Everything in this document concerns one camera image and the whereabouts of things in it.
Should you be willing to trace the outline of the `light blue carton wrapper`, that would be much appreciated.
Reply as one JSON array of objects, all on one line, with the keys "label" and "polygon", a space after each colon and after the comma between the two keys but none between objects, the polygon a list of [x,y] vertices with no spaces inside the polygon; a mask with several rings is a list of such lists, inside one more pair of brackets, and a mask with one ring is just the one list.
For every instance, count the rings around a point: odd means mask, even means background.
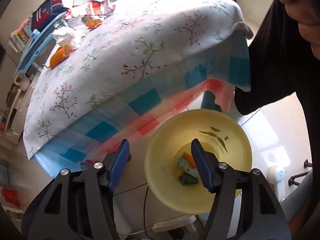
[{"label": "light blue carton wrapper", "polygon": [[190,176],[197,178],[198,180],[200,180],[200,175],[198,173],[197,168],[192,168],[189,164],[189,162],[184,159],[182,156],[180,156],[177,160],[176,160],[176,164],[175,164],[180,170],[182,170],[183,172],[189,174]]}]

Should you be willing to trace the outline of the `white tissue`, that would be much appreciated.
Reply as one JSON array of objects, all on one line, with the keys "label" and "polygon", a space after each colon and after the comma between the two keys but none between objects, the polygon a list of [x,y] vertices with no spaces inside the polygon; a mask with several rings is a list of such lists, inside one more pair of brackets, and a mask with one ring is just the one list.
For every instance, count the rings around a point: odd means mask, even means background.
[{"label": "white tissue", "polygon": [[56,29],[52,33],[53,39],[56,43],[61,46],[65,47],[66,45],[70,45],[72,48],[75,48],[74,38],[75,38],[75,31],[70,27],[61,27]]}]

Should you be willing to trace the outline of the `orange white snack bag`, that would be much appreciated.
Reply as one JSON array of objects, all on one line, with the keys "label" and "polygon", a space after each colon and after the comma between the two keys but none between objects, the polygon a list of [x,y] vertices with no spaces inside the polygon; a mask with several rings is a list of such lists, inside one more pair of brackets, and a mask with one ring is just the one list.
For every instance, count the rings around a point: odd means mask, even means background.
[{"label": "orange white snack bag", "polygon": [[108,0],[90,1],[82,5],[77,5],[70,9],[72,17],[78,16],[102,16],[113,14],[116,5]]}]

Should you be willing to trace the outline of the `green plush scrubber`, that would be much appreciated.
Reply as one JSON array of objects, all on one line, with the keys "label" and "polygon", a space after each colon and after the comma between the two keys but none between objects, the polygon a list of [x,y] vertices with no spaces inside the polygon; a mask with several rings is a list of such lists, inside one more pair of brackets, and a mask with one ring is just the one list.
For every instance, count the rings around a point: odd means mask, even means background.
[{"label": "green plush scrubber", "polygon": [[183,174],[179,176],[178,179],[182,186],[192,186],[199,183],[199,180],[196,177],[193,177],[186,172],[183,172]]}]

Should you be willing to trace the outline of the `clear plastic water bottle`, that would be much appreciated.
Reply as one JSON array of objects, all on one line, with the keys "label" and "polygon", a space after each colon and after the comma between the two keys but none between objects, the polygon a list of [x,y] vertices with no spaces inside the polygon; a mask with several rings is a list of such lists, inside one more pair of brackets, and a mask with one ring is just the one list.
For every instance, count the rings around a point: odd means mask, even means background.
[{"label": "clear plastic water bottle", "polygon": [[89,22],[91,22],[92,20],[94,20],[94,18],[91,15],[84,15],[81,18],[83,24],[87,25]]}]

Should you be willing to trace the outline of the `yellow plastic trash bin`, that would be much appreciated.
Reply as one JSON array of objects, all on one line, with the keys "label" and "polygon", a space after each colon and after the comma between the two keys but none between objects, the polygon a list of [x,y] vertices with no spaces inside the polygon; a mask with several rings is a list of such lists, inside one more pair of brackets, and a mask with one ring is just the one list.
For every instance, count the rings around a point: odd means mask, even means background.
[{"label": "yellow plastic trash bin", "polygon": [[218,111],[195,109],[160,126],[145,155],[145,176],[156,198],[189,215],[209,213],[218,163],[249,172],[252,150],[240,125]]}]

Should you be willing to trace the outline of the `white power strip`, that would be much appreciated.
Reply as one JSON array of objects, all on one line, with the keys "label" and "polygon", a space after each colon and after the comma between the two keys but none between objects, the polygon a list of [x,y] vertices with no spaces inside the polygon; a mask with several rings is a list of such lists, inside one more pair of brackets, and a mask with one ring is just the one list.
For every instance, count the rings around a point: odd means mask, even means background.
[{"label": "white power strip", "polygon": [[153,225],[151,230],[154,233],[165,232],[169,230],[174,230],[177,228],[182,228],[193,224],[196,221],[195,215],[183,215],[170,220],[162,221]]}]

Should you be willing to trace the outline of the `white tv cabinet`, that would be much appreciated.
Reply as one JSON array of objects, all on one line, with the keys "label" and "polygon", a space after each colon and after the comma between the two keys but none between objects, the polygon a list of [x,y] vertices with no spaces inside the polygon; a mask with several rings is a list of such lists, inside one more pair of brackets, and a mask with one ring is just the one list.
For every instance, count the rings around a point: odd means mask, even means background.
[{"label": "white tv cabinet", "polygon": [[10,108],[4,129],[4,139],[13,144],[18,143],[24,131],[24,123],[33,91],[33,85],[30,85],[26,91],[18,89]]}]

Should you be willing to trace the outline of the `floral white tablecloth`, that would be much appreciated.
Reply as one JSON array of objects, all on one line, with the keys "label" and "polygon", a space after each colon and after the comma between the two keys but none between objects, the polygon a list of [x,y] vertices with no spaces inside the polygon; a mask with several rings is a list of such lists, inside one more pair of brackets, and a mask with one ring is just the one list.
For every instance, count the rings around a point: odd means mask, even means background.
[{"label": "floral white tablecloth", "polygon": [[119,0],[113,14],[54,69],[42,71],[31,97],[23,142],[27,157],[63,123],[84,114],[85,98],[117,96],[227,40],[253,33],[232,0]]}]

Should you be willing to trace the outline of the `pink kettlebell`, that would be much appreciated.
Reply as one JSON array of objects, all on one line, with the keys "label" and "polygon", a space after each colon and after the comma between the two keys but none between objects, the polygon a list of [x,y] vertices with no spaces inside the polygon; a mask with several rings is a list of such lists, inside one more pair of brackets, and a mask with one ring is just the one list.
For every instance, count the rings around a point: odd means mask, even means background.
[{"label": "pink kettlebell", "polygon": [[30,79],[19,71],[14,78],[14,84],[18,86],[21,91],[25,92],[30,86]]}]

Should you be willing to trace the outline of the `blue study desk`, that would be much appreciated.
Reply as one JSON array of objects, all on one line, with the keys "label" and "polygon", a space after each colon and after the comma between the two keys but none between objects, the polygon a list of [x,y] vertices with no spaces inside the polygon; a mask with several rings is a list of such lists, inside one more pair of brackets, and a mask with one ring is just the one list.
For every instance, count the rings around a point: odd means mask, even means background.
[{"label": "blue study desk", "polygon": [[36,58],[44,50],[47,44],[53,39],[53,31],[60,25],[67,25],[65,22],[65,14],[67,11],[57,15],[44,29],[39,32],[34,30],[31,36],[31,43],[25,47],[25,52],[22,54],[20,62],[13,74],[15,77],[19,71],[25,74]]}]

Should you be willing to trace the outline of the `row of books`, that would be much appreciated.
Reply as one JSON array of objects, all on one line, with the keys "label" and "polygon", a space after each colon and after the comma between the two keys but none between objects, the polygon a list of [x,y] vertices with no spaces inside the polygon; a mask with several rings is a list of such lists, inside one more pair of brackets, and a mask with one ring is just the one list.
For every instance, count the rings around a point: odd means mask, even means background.
[{"label": "row of books", "polygon": [[29,36],[25,31],[14,30],[8,39],[8,45],[11,46],[16,53],[22,53],[29,44]]}]

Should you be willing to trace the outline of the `navy striped backpack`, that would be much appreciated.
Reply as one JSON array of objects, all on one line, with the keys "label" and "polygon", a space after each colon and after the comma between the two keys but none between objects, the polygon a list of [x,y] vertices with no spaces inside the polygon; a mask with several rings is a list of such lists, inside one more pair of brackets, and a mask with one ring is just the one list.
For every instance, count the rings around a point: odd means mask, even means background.
[{"label": "navy striped backpack", "polygon": [[67,10],[62,0],[45,0],[32,14],[31,31],[35,29],[39,32],[43,31],[56,16]]}]

